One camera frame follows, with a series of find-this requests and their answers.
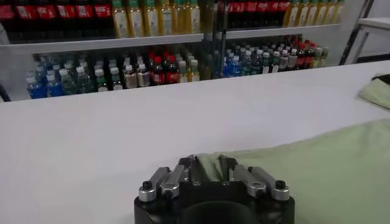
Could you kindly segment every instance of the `table surface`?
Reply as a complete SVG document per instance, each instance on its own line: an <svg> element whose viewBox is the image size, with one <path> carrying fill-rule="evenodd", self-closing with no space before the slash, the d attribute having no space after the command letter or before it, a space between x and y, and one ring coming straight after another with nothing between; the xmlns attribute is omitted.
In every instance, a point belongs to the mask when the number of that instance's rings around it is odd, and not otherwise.
<svg viewBox="0 0 390 224"><path fill-rule="evenodd" d="M390 118L357 97L390 61L0 104L0 223L133 223L158 166Z"/></svg>

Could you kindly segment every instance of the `plastic bottle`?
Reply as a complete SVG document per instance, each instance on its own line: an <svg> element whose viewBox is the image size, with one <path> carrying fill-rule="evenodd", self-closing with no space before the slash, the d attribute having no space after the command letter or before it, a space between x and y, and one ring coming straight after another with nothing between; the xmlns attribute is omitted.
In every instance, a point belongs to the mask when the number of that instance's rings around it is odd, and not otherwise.
<svg viewBox="0 0 390 224"><path fill-rule="evenodd" d="M257 50L256 55L252 60L250 72L252 75L258 75L261 74L262 69L261 65L263 64L263 57L261 56L263 53L263 50Z"/></svg>
<svg viewBox="0 0 390 224"><path fill-rule="evenodd" d="M73 95L77 94L77 85L74 79L68 74L67 69L60 70L61 83L62 83L62 92L64 95Z"/></svg>
<svg viewBox="0 0 390 224"><path fill-rule="evenodd" d="M131 37L143 37L143 18L138 0L129 0L127 8L127 18L129 20L129 30Z"/></svg>
<svg viewBox="0 0 390 224"><path fill-rule="evenodd" d="M122 5L122 0L113 0L113 19L117 38L130 37L129 25L127 23L126 9Z"/></svg>
<svg viewBox="0 0 390 224"><path fill-rule="evenodd" d="M151 85L149 73L146 70L145 64L140 64L137 72L138 85L140 87L147 87Z"/></svg>
<svg viewBox="0 0 390 224"><path fill-rule="evenodd" d="M307 13L309 11L309 0L300 0L299 10L295 26L306 26L305 22L307 20Z"/></svg>
<svg viewBox="0 0 390 224"><path fill-rule="evenodd" d="M48 70L46 78L48 80L48 84L46 86L48 88L49 95L51 97L63 96L61 83L55 79L54 70Z"/></svg>
<svg viewBox="0 0 390 224"><path fill-rule="evenodd" d="M76 68L77 71L77 85L79 86L79 93L92 93L93 83L88 76L88 74L85 72L85 69L83 66L79 66Z"/></svg>
<svg viewBox="0 0 390 224"><path fill-rule="evenodd" d="M306 26L314 25L314 19L316 17L317 10L318 10L318 0L310 0L309 11L307 13L307 17L305 21Z"/></svg>
<svg viewBox="0 0 390 224"><path fill-rule="evenodd" d="M336 4L335 14L332 18L332 23L341 23L341 15L344 7L346 6L346 0L339 0Z"/></svg>
<svg viewBox="0 0 390 224"><path fill-rule="evenodd" d="M241 63L241 76L251 75L250 67L252 66L252 58L250 54L250 51L245 51L245 57Z"/></svg>
<svg viewBox="0 0 390 224"><path fill-rule="evenodd" d="M299 3L298 0L291 0L290 5L285 14L283 20L283 27L294 27L296 20L298 19Z"/></svg>
<svg viewBox="0 0 390 224"><path fill-rule="evenodd" d="M31 99L46 98L48 96L46 88L35 79L34 72L28 72L26 75L27 91Z"/></svg>

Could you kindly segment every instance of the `green towel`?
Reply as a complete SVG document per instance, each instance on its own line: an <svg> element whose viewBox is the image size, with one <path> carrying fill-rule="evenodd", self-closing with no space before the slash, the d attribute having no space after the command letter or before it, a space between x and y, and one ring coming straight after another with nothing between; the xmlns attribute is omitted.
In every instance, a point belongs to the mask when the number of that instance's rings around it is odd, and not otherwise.
<svg viewBox="0 0 390 224"><path fill-rule="evenodd" d="M198 155L212 180L221 176L220 154L285 180L296 224L390 223L390 119L270 149Z"/></svg>

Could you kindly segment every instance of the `white rack shelf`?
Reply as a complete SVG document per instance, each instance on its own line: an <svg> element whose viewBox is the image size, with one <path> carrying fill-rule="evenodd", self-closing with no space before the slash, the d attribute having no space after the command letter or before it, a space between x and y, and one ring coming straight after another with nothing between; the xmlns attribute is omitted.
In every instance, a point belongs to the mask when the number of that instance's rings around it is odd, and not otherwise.
<svg viewBox="0 0 390 224"><path fill-rule="evenodd" d="M139 37L106 40L67 41L35 44L7 44L0 46L1 54L42 54L66 51L86 51L119 47L149 46L159 44L195 43L203 40L202 33Z"/></svg>
<svg viewBox="0 0 390 224"><path fill-rule="evenodd" d="M339 29L340 24L322 25L322 26L304 26L292 28L275 28L275 29L257 29L257 30L234 30L226 32L226 39L240 39L253 37L272 37L282 35L294 35L313 32L331 32Z"/></svg>

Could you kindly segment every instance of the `bottle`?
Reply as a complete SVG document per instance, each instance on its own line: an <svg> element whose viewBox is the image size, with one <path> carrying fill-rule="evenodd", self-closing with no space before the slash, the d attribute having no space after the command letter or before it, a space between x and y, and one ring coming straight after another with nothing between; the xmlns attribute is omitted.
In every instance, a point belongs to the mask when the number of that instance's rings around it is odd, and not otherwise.
<svg viewBox="0 0 390 224"><path fill-rule="evenodd" d="M261 65L263 64L263 57L261 54L263 53L263 50L257 50L256 55L252 60L250 72L252 75L258 75L261 74Z"/></svg>
<svg viewBox="0 0 390 224"><path fill-rule="evenodd" d="M66 38L80 38L77 12L74 0L57 0L58 14Z"/></svg>
<svg viewBox="0 0 390 224"><path fill-rule="evenodd" d="M85 72L85 69L83 66L79 66L76 68L77 71L77 84L79 86L79 92L80 93L92 93L93 92L93 84L88 76L88 74Z"/></svg>
<svg viewBox="0 0 390 224"><path fill-rule="evenodd" d="M138 85L140 87L147 87L151 85L149 73L146 70L145 64L140 64L140 68L137 72Z"/></svg>
<svg viewBox="0 0 390 224"><path fill-rule="evenodd" d="M48 96L46 88L35 79L34 72L28 72L26 76L27 91L31 99L46 98Z"/></svg>
<svg viewBox="0 0 390 224"><path fill-rule="evenodd" d="M279 72L279 51L274 52L274 57L272 59L272 73Z"/></svg>
<svg viewBox="0 0 390 224"><path fill-rule="evenodd" d="M318 0L318 9L316 16L314 17L314 25L322 25L324 22L325 18L325 13L327 11L327 5L326 5L327 0Z"/></svg>
<svg viewBox="0 0 390 224"><path fill-rule="evenodd" d="M197 0L190 0L188 9L188 33L200 33L200 7Z"/></svg>
<svg viewBox="0 0 390 224"><path fill-rule="evenodd" d="M93 0L96 15L97 34L100 38L115 37L115 27L112 17L111 0Z"/></svg>
<svg viewBox="0 0 390 224"><path fill-rule="evenodd" d="M172 7L169 0L160 0L158 9L158 32L160 35L172 35Z"/></svg>
<svg viewBox="0 0 390 224"><path fill-rule="evenodd" d="M117 38L130 37L127 23L126 9L122 5L122 0L113 0L113 19Z"/></svg>
<svg viewBox="0 0 390 224"><path fill-rule="evenodd" d="M241 76L251 75L250 67L252 65L252 58L250 51L245 51L245 57L241 63Z"/></svg>
<svg viewBox="0 0 390 224"><path fill-rule="evenodd" d="M309 0L300 0L299 10L297 14L297 19L295 21L295 26L306 26L305 22L307 20L307 13L309 11Z"/></svg>
<svg viewBox="0 0 390 224"><path fill-rule="evenodd" d="M49 95L51 97L63 96L61 83L55 79L54 70L48 70L46 79L48 80L48 84L46 86L49 91Z"/></svg>
<svg viewBox="0 0 390 224"><path fill-rule="evenodd" d="M108 91L108 85L105 82L103 69L95 70L95 76L96 76L98 92L106 92L106 91Z"/></svg>
<svg viewBox="0 0 390 224"><path fill-rule="evenodd" d="M136 78L137 74L133 70L133 66L131 65L126 65L126 69L124 72L124 79L126 82L126 88L132 89L136 88L138 86L138 81Z"/></svg>
<svg viewBox="0 0 390 224"><path fill-rule="evenodd" d="M291 0L283 20L283 27L294 27L299 10L298 0Z"/></svg>
<svg viewBox="0 0 390 224"><path fill-rule="evenodd" d="M337 0L329 0L327 4L327 11L325 12L325 18L322 22L324 25L331 24L333 22L333 17L336 13L336 4Z"/></svg>
<svg viewBox="0 0 390 224"><path fill-rule="evenodd" d="M332 23L341 23L341 14L346 6L346 0L339 0L336 4L335 14L332 18Z"/></svg>
<svg viewBox="0 0 390 224"><path fill-rule="evenodd" d="M187 18L184 0L174 0L173 29L175 34L184 34L187 30Z"/></svg>
<svg viewBox="0 0 390 224"><path fill-rule="evenodd" d="M77 23L81 30L82 36L87 39L91 39L97 36L95 19L96 15L93 10L91 0L75 0Z"/></svg>
<svg viewBox="0 0 390 224"><path fill-rule="evenodd" d="M60 70L61 83L62 83L62 92L64 95L73 95L77 94L77 85L74 79L68 74L67 69Z"/></svg>
<svg viewBox="0 0 390 224"><path fill-rule="evenodd" d="M287 70L292 71L296 69L298 62L297 49L292 49L291 54L288 56Z"/></svg>
<svg viewBox="0 0 390 224"><path fill-rule="evenodd" d="M143 37L143 18L141 9L138 6L138 0L129 0L128 5L129 7L127 8L127 18L129 20L130 36Z"/></svg>

